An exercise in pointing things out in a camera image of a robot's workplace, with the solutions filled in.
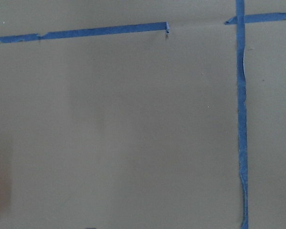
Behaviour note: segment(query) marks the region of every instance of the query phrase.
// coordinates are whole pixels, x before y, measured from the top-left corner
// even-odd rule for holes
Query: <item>blue tape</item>
[[[237,85],[238,134],[240,178],[243,186],[244,215],[241,229],[248,229],[248,159],[247,159],[247,108],[245,78],[245,0],[236,0],[237,12]]]
[[[51,40],[51,39],[71,38],[71,37],[87,37],[87,36],[98,36],[107,34],[158,31],[158,30],[166,30],[166,34],[168,34],[170,32],[169,23],[157,22],[157,23],[138,24],[138,25],[103,27],[95,29],[58,31],[58,32],[49,32],[44,36],[40,36],[38,33],[19,35],[19,36],[6,36],[6,37],[0,37],[0,43],[31,42],[38,40]]]
[[[246,23],[264,22],[264,21],[282,21],[286,20],[286,13],[264,13],[251,14],[245,16]],[[233,17],[225,22],[226,25],[237,24],[237,17]]]

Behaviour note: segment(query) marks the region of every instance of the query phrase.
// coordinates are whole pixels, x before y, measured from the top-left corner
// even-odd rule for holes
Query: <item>blue painter's tape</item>
[[[286,20],[286,13],[264,13],[251,14],[245,16],[246,23],[265,22],[265,21],[282,21]],[[237,24],[237,17],[233,17],[225,22],[226,25]]]
[[[71,37],[87,37],[87,36],[98,36],[98,35],[129,33],[129,32],[158,31],[158,30],[166,30],[166,34],[168,34],[170,31],[170,26],[168,22],[156,22],[156,23],[138,24],[138,25],[122,25],[122,26],[83,29],[83,30],[57,31],[57,32],[49,32],[44,36],[40,36],[38,33],[19,35],[19,36],[6,36],[6,37],[0,37],[0,43],[31,42],[38,40],[51,40],[51,39],[71,38]]]
[[[237,12],[237,85],[238,85],[238,134],[240,178],[243,186],[244,215],[241,229],[249,228],[248,219],[248,153],[247,108],[245,78],[245,0],[236,0]]]

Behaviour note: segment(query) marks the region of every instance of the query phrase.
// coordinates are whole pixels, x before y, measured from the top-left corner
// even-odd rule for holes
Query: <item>gray wall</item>
[[[273,11],[286,1],[247,1]],[[234,15],[234,0],[0,0],[0,36],[171,24],[0,44],[0,229],[239,228]],[[246,74],[250,226],[286,229],[286,21],[247,25]]]

